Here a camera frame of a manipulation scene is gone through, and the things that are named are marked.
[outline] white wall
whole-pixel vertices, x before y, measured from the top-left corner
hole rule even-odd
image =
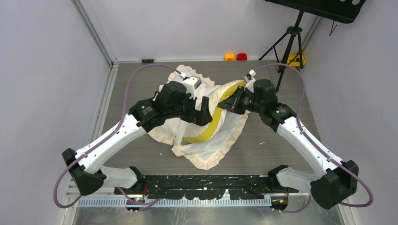
[[[97,30],[105,35],[108,51],[120,61],[222,59],[226,53],[247,53],[257,59],[299,14],[263,0],[84,2],[91,19],[98,22]],[[314,15],[304,14],[303,38],[313,19]],[[287,40],[277,48],[280,57]]]
[[[70,0],[2,0],[0,17],[0,224],[58,225],[61,153],[89,141],[109,66]]]
[[[365,225],[398,224],[398,1],[366,1],[356,21],[329,37],[325,20],[303,70],[321,139],[354,160],[375,202],[358,209]],[[362,187],[353,203],[367,202]]]

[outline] white clip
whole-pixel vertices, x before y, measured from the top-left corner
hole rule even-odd
[[[178,76],[181,77],[181,79],[185,79],[186,78],[185,72],[181,72],[180,74],[178,74]]]
[[[256,71],[254,71],[253,69],[249,71],[250,76],[256,76]]]

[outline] yellow box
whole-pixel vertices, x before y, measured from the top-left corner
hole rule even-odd
[[[287,59],[287,64],[290,63],[290,61],[292,61],[294,59],[293,62],[291,62],[289,65],[291,65],[292,67],[300,67],[300,55],[298,55],[296,58],[296,55],[289,55],[288,59]],[[306,64],[306,59],[303,55],[303,66]]]
[[[234,54],[226,54],[224,57],[225,61],[235,61],[235,55]]]

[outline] yellow object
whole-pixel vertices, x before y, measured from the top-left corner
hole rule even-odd
[[[246,83],[244,81],[241,81],[241,82],[231,86],[230,88],[228,88],[228,90],[226,90],[224,92],[224,94],[221,96],[221,98],[218,102],[220,103],[220,102],[226,100],[227,98],[229,98],[240,86],[244,87],[244,86],[246,86]],[[213,136],[215,130],[218,127],[218,123],[220,122],[222,111],[223,111],[222,108],[216,107],[214,110],[214,114],[213,114],[213,120],[210,122],[210,124],[206,128],[206,130],[203,131],[200,135],[198,135],[196,137],[184,137],[183,140],[186,142],[190,142],[190,143],[202,143],[202,142],[209,140]]]
[[[234,54],[226,54],[224,60],[225,61],[235,61],[236,60],[235,55]]]
[[[289,65],[291,65],[292,67],[299,67],[300,66],[300,55],[298,55],[296,58],[294,58],[294,57],[296,57],[296,55],[289,55],[289,57],[287,59],[287,64],[290,63]],[[305,64],[306,64],[306,59],[305,59],[305,57],[303,55],[303,66]]]

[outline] yellow fabric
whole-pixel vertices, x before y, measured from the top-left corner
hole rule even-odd
[[[244,87],[246,85],[246,83],[244,81],[241,81],[231,87],[228,88],[228,90],[226,90],[223,95],[221,96],[219,103],[226,100],[227,98],[229,98],[238,87],[242,86]],[[215,130],[218,127],[218,123],[220,122],[221,119],[221,113],[222,113],[223,109],[216,107],[214,110],[214,114],[213,114],[213,120],[211,121],[211,123],[207,126],[206,130],[203,131],[200,135],[196,136],[196,137],[184,137],[183,140],[186,142],[190,142],[190,143],[201,143],[201,142],[205,142],[207,140],[209,140]]]

